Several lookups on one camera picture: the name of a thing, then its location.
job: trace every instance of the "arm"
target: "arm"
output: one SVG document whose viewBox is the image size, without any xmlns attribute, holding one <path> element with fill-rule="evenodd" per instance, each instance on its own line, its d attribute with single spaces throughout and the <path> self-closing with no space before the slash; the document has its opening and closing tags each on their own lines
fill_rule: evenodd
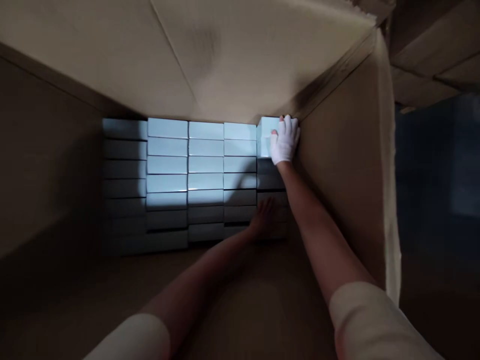
<svg viewBox="0 0 480 360">
<path fill-rule="evenodd" d="M 280 117 L 279 133 L 272 132 L 271 158 L 285 183 L 291 211 L 325 301 L 329 304 L 344 284 L 374 284 L 331 216 L 292 166 L 300 136 L 297 119 Z"/>
<path fill-rule="evenodd" d="M 308 258 L 335 328 L 339 359 L 441 359 L 350 249 L 339 228 L 292 166 L 297 119 L 280 118 L 270 152 L 285 183 Z"/>
<path fill-rule="evenodd" d="M 266 230 L 273 212 L 273 199 L 262 201 L 247 229 L 208 250 L 141 309 L 141 313 L 153 314 L 165 324 L 170 335 L 170 357 L 192 327 L 208 290 L 239 252 Z"/>
</svg>

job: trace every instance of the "stacked boxes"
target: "stacked boxes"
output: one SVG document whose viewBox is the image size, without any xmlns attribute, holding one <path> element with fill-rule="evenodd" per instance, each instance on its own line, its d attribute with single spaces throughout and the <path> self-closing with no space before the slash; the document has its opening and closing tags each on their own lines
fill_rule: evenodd
<svg viewBox="0 0 480 360">
<path fill-rule="evenodd" d="M 250 124 L 224 124 L 223 237 L 243 230 L 257 204 L 257 127 Z"/>
<path fill-rule="evenodd" d="M 108 245 L 147 232 L 147 122 L 104 118 L 102 126 L 103 229 Z"/>
<path fill-rule="evenodd" d="M 187 121 L 148 119 L 147 230 L 187 228 Z"/>
<path fill-rule="evenodd" d="M 188 240 L 221 240 L 224 228 L 224 124 L 188 124 Z"/>
<path fill-rule="evenodd" d="M 275 227 L 275 231 L 269 236 L 272 239 L 286 237 L 286 221 L 290 213 L 284 182 L 277 167 L 272 162 L 270 154 L 270 135 L 272 130 L 279 131 L 279 122 L 279 117 L 263 116 L 256 127 L 257 201 L 259 203 L 263 199 L 274 197 L 276 203 L 280 206 L 275 219 L 277 226 Z"/>
<path fill-rule="evenodd" d="M 278 117 L 258 126 L 149 118 L 104 119 L 105 233 L 111 253 L 185 249 L 246 229 L 269 196 L 281 208 L 271 238 L 283 238 L 288 200 L 270 158 Z"/>
</svg>

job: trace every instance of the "bare hand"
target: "bare hand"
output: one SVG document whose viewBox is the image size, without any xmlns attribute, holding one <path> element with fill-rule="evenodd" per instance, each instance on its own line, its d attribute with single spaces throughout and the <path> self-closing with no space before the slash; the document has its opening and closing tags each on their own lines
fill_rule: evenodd
<svg viewBox="0 0 480 360">
<path fill-rule="evenodd" d="M 260 201 L 255 216 L 250 222 L 250 229 L 255 231 L 258 235 L 267 233 L 274 222 L 276 212 L 277 204 L 273 197 Z"/>
</svg>

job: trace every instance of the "cardboard box flap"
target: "cardboard box flap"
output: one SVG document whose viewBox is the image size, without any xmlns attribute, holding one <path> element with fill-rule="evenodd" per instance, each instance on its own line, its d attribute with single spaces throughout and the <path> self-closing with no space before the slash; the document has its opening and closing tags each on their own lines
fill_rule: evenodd
<svg viewBox="0 0 480 360">
<path fill-rule="evenodd" d="M 301 122 L 297 158 L 340 230 L 398 303 L 394 98 L 380 31 L 374 52 Z"/>
<path fill-rule="evenodd" d="M 272 114 L 375 26 L 331 1 L 152 3 L 197 101 L 191 117 L 213 121 L 256 123 Z"/>
</svg>

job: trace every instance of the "cuff of sleeve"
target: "cuff of sleeve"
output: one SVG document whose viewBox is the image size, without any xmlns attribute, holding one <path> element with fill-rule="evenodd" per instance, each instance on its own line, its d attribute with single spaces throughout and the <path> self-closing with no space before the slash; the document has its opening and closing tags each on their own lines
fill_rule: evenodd
<svg viewBox="0 0 480 360">
<path fill-rule="evenodd" d="M 152 314 L 127 318 L 84 360 L 164 360 L 170 355 L 170 334 L 165 324 Z"/>
</svg>

